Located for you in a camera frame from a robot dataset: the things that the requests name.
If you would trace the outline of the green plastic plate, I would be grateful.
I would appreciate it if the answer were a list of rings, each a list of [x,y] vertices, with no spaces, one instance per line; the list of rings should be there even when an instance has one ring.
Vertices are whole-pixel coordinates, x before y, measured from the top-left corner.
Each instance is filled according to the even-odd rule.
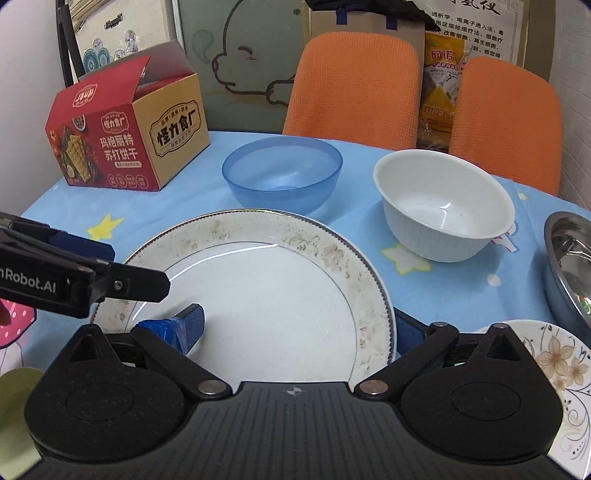
[[[24,418],[26,401],[42,377],[35,368],[23,367],[1,376],[1,478],[20,478],[40,460]]]

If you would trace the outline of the white gold-rimmed plate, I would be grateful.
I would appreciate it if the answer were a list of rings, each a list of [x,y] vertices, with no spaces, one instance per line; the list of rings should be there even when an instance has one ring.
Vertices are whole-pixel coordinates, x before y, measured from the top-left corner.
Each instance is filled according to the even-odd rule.
[[[200,216],[160,233],[129,263],[163,271],[168,296],[108,299],[93,322],[121,333],[198,304],[204,334],[189,357],[232,387],[355,385],[394,358],[393,308],[381,278],[348,240],[306,217],[270,210]]]

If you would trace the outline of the blue translucent bowl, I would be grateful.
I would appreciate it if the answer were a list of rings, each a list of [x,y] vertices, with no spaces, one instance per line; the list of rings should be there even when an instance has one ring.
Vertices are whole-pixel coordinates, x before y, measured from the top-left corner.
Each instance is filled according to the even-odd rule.
[[[328,142],[274,136],[233,151],[221,174],[245,208],[307,215],[331,197],[343,163],[342,154]]]

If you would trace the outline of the right orange chair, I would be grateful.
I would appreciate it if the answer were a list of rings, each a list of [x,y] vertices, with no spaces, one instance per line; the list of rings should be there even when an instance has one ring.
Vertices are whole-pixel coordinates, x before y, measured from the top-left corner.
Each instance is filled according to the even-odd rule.
[[[486,56],[466,64],[450,154],[490,174],[556,196],[562,141],[560,101],[546,80]]]

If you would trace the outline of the white chinese text poster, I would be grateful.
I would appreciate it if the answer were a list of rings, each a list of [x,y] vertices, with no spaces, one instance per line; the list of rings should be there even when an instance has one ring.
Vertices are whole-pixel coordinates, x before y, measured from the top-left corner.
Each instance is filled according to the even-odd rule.
[[[473,56],[486,55],[524,66],[530,2],[522,0],[423,0],[440,33],[472,45]]]

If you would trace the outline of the yellow snack bag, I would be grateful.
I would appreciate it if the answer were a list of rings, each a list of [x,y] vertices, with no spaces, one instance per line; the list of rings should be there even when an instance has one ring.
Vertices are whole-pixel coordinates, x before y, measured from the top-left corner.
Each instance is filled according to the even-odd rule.
[[[471,52],[469,40],[425,33],[419,146],[441,151],[449,149],[460,76]]]

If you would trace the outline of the orange chair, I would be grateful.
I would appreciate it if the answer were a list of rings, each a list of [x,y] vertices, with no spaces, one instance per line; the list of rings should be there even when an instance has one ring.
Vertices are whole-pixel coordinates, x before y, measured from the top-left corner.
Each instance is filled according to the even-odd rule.
[[[466,64],[450,154],[490,174],[556,196],[562,141],[560,101],[546,80],[486,56]]]
[[[422,62],[397,37],[329,32],[301,54],[283,134],[387,150],[417,145]]]

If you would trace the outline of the blue cartoon pig tablecloth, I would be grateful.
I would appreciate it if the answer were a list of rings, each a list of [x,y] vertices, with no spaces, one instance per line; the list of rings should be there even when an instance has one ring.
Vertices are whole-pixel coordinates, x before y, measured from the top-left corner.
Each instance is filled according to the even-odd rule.
[[[190,358],[225,382],[346,381],[375,373],[402,350],[394,312],[463,332],[514,319],[550,321],[544,225],[577,206],[507,180],[510,232],[457,263],[424,259],[394,238],[373,171],[381,149],[339,142],[342,170],[311,217],[238,208],[226,157],[252,142],[215,133],[158,192],[58,182],[26,217],[110,244],[119,262],[163,271],[161,302],[108,299],[90,321],[106,333],[204,308]]]

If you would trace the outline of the white floral plate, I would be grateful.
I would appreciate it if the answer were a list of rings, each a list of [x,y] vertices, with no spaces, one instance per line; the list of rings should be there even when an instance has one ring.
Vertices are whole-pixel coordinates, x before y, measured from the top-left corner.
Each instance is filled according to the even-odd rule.
[[[563,420],[549,456],[578,479],[590,477],[590,349],[569,331],[543,321],[506,322],[555,388]]]

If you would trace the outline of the brown cardboard box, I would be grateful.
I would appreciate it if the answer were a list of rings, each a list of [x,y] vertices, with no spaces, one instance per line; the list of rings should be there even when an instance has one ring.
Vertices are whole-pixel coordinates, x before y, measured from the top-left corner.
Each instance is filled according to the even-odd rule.
[[[397,37],[411,44],[419,60],[425,55],[425,24],[402,19],[390,20],[370,12],[312,11],[304,6],[304,42],[308,43],[322,33],[363,32]]]

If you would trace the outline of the frosted glass panel with cartoon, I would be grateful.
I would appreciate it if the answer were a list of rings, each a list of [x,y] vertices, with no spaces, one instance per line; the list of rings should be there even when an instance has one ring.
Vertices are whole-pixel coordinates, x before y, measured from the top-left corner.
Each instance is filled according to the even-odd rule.
[[[304,49],[301,1],[176,1],[208,128],[280,133]]]

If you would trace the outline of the white ribbed bowl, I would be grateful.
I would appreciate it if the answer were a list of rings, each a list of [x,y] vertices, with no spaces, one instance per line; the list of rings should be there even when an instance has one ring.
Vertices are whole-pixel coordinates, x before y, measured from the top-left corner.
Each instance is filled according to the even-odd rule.
[[[410,149],[384,155],[373,179],[387,224],[401,245],[440,263],[478,254],[515,222],[505,188],[459,157]]]

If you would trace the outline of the stainless steel bowl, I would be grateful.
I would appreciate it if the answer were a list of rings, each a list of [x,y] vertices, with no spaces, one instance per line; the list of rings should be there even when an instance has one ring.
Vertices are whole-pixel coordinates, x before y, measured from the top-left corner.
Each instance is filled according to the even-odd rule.
[[[551,214],[544,226],[544,287],[555,322],[590,346],[590,221],[571,212]]]

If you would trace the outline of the black folding stand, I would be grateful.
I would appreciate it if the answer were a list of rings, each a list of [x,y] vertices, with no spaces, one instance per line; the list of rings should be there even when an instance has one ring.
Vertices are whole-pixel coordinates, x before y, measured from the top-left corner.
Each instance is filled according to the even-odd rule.
[[[58,52],[65,87],[85,75],[83,61],[77,44],[69,6],[65,0],[56,0],[56,28]]]

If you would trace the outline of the left orange chair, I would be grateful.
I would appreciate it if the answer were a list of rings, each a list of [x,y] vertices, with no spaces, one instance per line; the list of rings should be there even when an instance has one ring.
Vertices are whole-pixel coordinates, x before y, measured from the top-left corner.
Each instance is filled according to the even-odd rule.
[[[397,37],[329,32],[301,54],[283,134],[387,150],[417,145],[422,62]]]

